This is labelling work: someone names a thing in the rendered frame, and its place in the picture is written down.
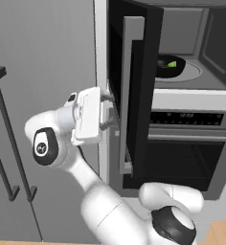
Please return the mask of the steel built-in oven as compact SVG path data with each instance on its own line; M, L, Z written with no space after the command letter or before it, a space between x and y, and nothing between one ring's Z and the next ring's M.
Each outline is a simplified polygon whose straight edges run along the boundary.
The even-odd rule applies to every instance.
M120 129L109 110L109 185L123 197L136 197L139 188L124 189L119 171ZM223 136L226 112L153 111L149 134ZM147 139L144 183L161 182L198 189L206 200L217 200L226 184L226 142Z

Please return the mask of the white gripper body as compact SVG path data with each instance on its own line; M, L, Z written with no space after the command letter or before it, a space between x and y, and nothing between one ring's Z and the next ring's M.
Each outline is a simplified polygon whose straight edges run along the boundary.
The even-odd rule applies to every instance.
M93 87L79 92L74 107L75 127L72 129L73 145L98 144L102 139L101 88Z

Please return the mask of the grey fridge door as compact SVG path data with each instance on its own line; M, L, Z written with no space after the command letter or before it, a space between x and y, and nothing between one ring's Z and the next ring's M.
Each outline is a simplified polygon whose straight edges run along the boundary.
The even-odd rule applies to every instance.
M24 133L26 121L57 109L96 84L93 0L0 0L0 81L11 126L47 242L93 243L80 204L83 191L64 171L41 167Z
M11 143L0 111L0 158L11 187L19 186L15 200L9 200L0 176L0 240L40 241L34 213L26 199L20 173L11 149Z

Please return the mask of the black microwave door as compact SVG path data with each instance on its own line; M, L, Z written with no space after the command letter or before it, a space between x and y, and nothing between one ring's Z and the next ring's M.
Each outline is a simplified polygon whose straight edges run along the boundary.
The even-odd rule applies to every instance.
M146 176L147 134L156 77L164 10L134 0L108 1L108 79L121 128L123 27L125 16L145 19L144 39L132 42L125 162L131 172L123 176L124 189L137 189Z

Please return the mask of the black bowl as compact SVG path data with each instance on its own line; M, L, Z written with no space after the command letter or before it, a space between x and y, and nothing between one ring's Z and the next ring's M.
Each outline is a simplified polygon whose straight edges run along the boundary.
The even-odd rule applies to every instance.
M176 67L168 67L167 65L176 61ZM186 66L186 60L179 56L158 55L156 77L158 78L175 78L178 77Z

